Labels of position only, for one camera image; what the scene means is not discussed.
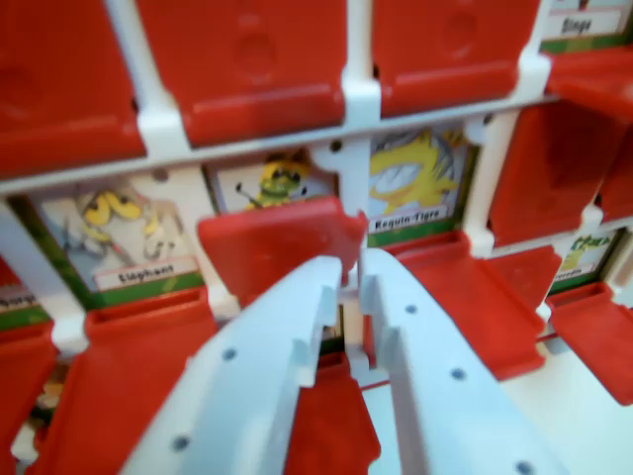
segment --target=red plastic flap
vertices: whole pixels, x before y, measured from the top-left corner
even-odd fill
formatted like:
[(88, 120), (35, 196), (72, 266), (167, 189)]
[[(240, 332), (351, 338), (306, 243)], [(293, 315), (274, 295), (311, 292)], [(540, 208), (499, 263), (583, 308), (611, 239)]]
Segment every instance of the red plastic flap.
[(340, 124), (341, 0), (137, 0), (193, 145)]
[(551, 57), (548, 92), (633, 122), (633, 48), (613, 47)]
[(144, 154), (103, 2), (5, 0), (0, 179)]
[(340, 257), (346, 275), (366, 231), (365, 215), (345, 215), (335, 197), (222, 215), (198, 225), (207, 256), (242, 307), (318, 255)]
[(552, 286), (562, 258), (551, 245), (505, 255), (488, 261), (521, 296), (530, 309), (536, 309)]
[(367, 474), (380, 442), (344, 353), (322, 357), (316, 383), (302, 389), (286, 475)]
[(502, 97), (518, 79), (538, 0), (375, 0), (383, 117)]
[(0, 473), (15, 473), (11, 445), (55, 364), (52, 323), (0, 332)]
[(566, 101), (523, 109), (491, 205), (495, 245), (576, 229), (625, 132)]
[(9, 267), (9, 264), (0, 256), (0, 287), (9, 285), (20, 285), (20, 278)]
[(367, 354), (370, 368), (376, 367), (376, 343), (371, 315), (363, 315), (363, 350)]
[(547, 299), (551, 324), (621, 405), (633, 403), (633, 314), (603, 283)]
[(629, 128), (622, 148), (611, 165), (600, 191), (598, 203), (603, 221), (633, 216), (633, 129)]
[(88, 314), (35, 473), (117, 473), (216, 330), (204, 288)]
[(544, 362), (536, 338), (545, 325), (489, 262), (468, 253), (467, 238), (446, 233), (386, 247), (453, 319), (497, 379)]

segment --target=screw hole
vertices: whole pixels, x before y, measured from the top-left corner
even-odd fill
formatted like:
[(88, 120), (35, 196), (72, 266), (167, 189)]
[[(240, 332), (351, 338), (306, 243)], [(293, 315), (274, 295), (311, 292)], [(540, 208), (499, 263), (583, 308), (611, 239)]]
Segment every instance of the screw hole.
[(329, 149), (332, 150), (334, 153), (337, 153), (342, 148), (343, 148), (343, 142), (341, 141), (332, 141), (332, 143), (329, 145)]
[(451, 376), (453, 379), (457, 379), (458, 381), (463, 381), (466, 379), (466, 371), (462, 368), (455, 368), (451, 371)]
[(151, 177), (158, 183), (164, 183), (169, 179), (169, 173), (164, 168), (156, 168), (151, 172)]
[(182, 450), (184, 450), (185, 448), (187, 448), (187, 446), (189, 445), (189, 437), (187, 435), (178, 435), (177, 437), (175, 437), (172, 442), (171, 442), (171, 448), (175, 451), (175, 452), (180, 452)]
[(521, 475), (533, 475), (534, 469), (529, 462), (521, 461), (516, 464), (516, 471)]
[(225, 349), (225, 352), (222, 353), (222, 358), (224, 361), (231, 361), (237, 356), (237, 351), (234, 348)]

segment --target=yellow cartoon character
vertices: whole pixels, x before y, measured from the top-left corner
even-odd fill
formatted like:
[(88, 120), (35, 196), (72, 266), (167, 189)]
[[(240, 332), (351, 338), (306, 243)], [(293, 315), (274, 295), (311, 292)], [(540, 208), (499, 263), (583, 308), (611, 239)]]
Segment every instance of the yellow cartoon character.
[(426, 129), (421, 133), (390, 135), (375, 146), (370, 173), (378, 175), (378, 180), (370, 196), (387, 202), (383, 214), (393, 213), (407, 203), (420, 207), (442, 203), (457, 188), (449, 141), (459, 146), (460, 137), (444, 138)]
[(609, 245), (609, 237), (581, 236), (574, 241), (570, 253), (565, 256), (561, 270), (572, 270), (579, 266), (581, 257), (589, 249)]
[(149, 200), (129, 183), (114, 182), (78, 193), (74, 203), (81, 220), (81, 237), (77, 243), (66, 220), (66, 251), (87, 253), (97, 259), (115, 256), (124, 265), (137, 265), (168, 257), (184, 245), (175, 205)]
[(264, 164), (257, 197), (245, 192), (241, 182), (235, 185), (235, 192), (248, 200), (246, 210), (290, 203), (306, 197), (308, 190), (302, 188), (302, 183), (310, 174), (310, 165), (304, 148), (294, 153), (273, 153)]

